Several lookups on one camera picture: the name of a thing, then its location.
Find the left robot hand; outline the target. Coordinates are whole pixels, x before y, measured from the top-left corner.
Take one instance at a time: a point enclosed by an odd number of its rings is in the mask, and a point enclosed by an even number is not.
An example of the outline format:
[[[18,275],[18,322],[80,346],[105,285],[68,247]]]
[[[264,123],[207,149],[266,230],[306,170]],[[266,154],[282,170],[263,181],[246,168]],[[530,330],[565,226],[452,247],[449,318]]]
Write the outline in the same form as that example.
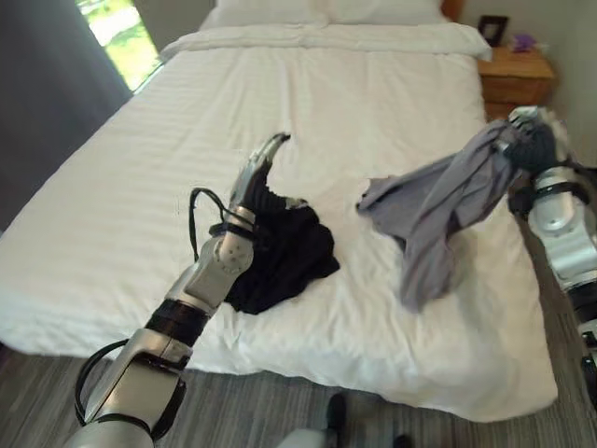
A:
[[[273,159],[290,137],[288,133],[276,133],[250,155],[233,185],[229,199],[231,208],[243,207],[258,216],[307,205],[307,202],[300,198],[279,196],[268,186]]]

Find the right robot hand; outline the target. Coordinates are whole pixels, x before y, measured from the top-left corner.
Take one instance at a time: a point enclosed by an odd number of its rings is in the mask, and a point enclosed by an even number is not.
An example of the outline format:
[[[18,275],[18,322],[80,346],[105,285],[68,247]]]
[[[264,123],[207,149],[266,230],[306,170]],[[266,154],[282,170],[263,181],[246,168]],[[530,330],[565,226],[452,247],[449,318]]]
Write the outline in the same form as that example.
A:
[[[519,106],[507,119],[494,147],[511,165],[530,175],[562,166],[568,159],[567,136],[555,114],[543,106]]]

